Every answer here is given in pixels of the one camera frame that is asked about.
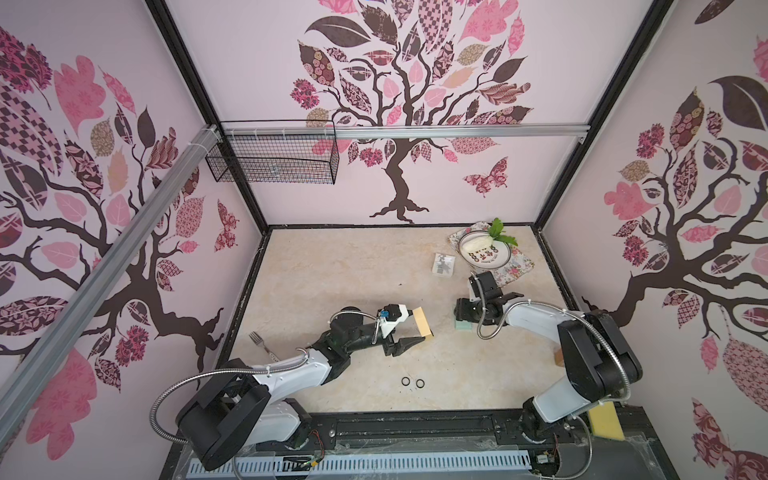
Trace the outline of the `aluminium rail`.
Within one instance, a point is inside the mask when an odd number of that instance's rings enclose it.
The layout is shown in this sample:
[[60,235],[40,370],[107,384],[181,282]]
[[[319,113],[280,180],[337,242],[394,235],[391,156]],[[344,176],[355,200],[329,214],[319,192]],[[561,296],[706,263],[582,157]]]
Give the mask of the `aluminium rail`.
[[336,139],[450,139],[450,138],[510,138],[510,137],[585,137],[590,130],[586,124],[514,124],[514,125],[453,125],[453,126],[354,126],[338,127],[225,127],[224,136],[333,136]]
[[96,271],[76,290],[60,317],[45,330],[25,360],[5,382],[1,388],[2,445],[11,439],[34,401],[66,360],[80,335],[150,236],[161,215],[219,139],[216,125],[201,128],[161,184],[131,219],[126,230],[116,239]]

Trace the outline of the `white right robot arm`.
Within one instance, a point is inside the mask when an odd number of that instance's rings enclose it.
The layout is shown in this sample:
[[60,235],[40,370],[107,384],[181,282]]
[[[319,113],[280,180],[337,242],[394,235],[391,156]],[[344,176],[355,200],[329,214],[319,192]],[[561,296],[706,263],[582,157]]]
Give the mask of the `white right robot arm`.
[[564,376],[523,404],[520,429],[527,441],[540,444],[559,422],[628,400],[631,385],[642,379],[639,359],[607,311],[572,311],[504,294],[489,272],[471,275],[468,284],[470,296],[457,300],[454,314],[475,323],[480,339],[517,327],[557,343],[562,353]]

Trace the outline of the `black corner frame post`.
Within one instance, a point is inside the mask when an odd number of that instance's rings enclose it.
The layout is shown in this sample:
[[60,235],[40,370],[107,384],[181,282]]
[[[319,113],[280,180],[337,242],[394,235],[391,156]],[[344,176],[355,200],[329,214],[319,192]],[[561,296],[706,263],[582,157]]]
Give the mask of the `black corner frame post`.
[[553,187],[546,196],[536,220],[533,222],[533,228],[537,233],[543,232],[548,221],[553,216],[587,153],[628,88],[641,61],[650,51],[653,41],[662,30],[662,26],[674,6],[675,1],[672,0],[655,0],[651,2],[648,11],[589,118],[587,133],[583,139],[579,139],[576,142],[570,156],[566,159],[564,166],[557,175]]

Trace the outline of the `clear plastic ring bag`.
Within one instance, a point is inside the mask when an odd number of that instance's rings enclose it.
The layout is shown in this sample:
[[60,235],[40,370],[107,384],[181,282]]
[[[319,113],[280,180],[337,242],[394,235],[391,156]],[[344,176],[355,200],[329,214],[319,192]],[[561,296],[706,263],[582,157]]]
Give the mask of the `clear plastic ring bag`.
[[455,269],[456,257],[453,255],[436,253],[432,265],[432,273],[441,277],[451,277]]

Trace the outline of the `white toy radish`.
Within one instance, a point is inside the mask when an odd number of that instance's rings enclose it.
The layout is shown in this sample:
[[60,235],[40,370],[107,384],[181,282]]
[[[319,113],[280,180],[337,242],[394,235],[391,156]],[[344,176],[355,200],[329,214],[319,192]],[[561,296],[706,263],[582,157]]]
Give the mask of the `white toy radish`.
[[495,218],[489,229],[482,235],[471,240],[468,240],[464,244],[464,250],[467,253],[472,253],[485,248],[490,248],[494,242],[501,242],[508,246],[518,246],[518,242],[515,237],[504,233],[504,224],[499,218]]

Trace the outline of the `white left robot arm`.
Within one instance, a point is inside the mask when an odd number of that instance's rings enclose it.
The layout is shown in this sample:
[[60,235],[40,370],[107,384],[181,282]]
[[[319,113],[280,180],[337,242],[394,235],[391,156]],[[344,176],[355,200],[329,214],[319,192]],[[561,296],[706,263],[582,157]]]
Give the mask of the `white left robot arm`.
[[295,394],[337,379],[353,353],[379,347],[396,357],[432,333],[421,308],[390,304],[376,314],[346,307],[300,354],[262,366],[236,358],[202,377],[202,386],[177,414],[182,440],[206,470],[243,448],[276,442],[298,449],[311,437],[311,418]]

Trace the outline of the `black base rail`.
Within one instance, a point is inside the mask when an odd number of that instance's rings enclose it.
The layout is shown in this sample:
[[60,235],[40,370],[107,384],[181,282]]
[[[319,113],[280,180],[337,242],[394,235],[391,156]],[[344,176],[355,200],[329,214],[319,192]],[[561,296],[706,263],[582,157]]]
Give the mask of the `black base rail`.
[[312,413],[308,435],[292,447],[285,442],[268,441],[255,446],[258,451],[305,452],[322,442],[325,451],[336,447],[391,445],[404,440],[490,439],[497,446],[551,450],[587,450],[589,430],[575,420],[546,427],[531,443],[524,437],[521,409],[387,411],[360,413]]

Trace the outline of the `rear aluminium rail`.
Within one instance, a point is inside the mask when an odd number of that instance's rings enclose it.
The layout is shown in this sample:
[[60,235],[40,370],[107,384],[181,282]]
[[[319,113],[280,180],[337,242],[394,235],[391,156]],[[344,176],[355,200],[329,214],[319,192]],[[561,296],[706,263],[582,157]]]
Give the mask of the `rear aluminium rail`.
[[453,126],[354,126],[338,127],[225,127],[224,136],[333,136],[336,139],[450,139],[450,138],[510,138],[510,137],[585,137],[590,130],[586,124],[514,124],[514,125],[453,125]]

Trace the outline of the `floral rectangular tray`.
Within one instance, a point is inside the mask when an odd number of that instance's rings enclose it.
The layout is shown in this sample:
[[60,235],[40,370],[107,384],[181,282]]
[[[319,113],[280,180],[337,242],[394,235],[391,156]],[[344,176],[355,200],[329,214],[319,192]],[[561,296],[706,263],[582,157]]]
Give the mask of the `floral rectangular tray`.
[[516,245],[491,236],[491,229],[487,222],[476,222],[451,234],[448,242],[474,273],[490,272],[499,286],[506,286],[530,273],[535,264]]

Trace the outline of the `yellow sponge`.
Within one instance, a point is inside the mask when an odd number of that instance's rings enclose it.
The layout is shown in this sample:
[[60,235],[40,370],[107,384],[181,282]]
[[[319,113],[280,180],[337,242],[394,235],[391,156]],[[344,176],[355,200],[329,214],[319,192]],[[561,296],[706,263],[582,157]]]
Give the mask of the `yellow sponge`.
[[626,439],[613,402],[599,404],[590,409],[587,415],[591,433],[595,437],[615,441]]

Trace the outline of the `left aluminium rail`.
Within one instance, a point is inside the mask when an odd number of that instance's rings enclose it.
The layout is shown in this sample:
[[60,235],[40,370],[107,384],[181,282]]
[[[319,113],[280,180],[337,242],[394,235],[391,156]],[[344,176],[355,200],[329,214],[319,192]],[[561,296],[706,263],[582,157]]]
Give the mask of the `left aluminium rail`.
[[131,219],[126,230],[116,239],[96,271],[76,290],[60,317],[45,330],[25,360],[5,382],[1,388],[2,445],[11,439],[34,401],[66,360],[80,335],[150,236],[161,215],[219,139],[216,125],[201,128],[161,184]]

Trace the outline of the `silver metal fork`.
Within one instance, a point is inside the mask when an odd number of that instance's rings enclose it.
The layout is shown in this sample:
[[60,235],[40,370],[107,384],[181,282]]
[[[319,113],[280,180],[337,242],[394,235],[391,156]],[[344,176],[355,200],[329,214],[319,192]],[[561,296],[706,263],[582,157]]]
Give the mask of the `silver metal fork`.
[[279,361],[279,357],[278,357],[278,356],[277,356],[277,355],[276,355],[276,354],[275,354],[275,353],[274,353],[272,350],[270,350],[270,349],[267,347],[267,345],[266,345],[266,343],[265,343],[264,339],[263,339],[263,338],[262,338],[262,337],[261,337],[261,336],[260,336],[260,335],[259,335],[257,332],[255,332],[255,331],[251,331],[251,332],[249,333],[249,338],[250,338],[250,340],[251,340],[251,341],[252,341],[252,342],[253,342],[253,343],[254,343],[256,346],[260,347],[260,348],[261,348],[261,349],[262,349],[262,350],[263,350],[263,351],[264,351],[264,352],[265,352],[265,353],[266,353],[266,354],[269,356],[270,360],[271,360],[273,363],[276,363],[276,362],[278,362],[278,361]]

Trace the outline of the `white round printed plate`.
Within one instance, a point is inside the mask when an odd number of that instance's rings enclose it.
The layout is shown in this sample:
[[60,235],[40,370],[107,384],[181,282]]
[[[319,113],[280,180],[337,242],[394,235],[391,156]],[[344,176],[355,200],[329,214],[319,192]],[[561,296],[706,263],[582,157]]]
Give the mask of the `white round printed plate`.
[[458,243],[459,253],[473,267],[497,269],[512,259],[511,247],[486,231],[470,231]]

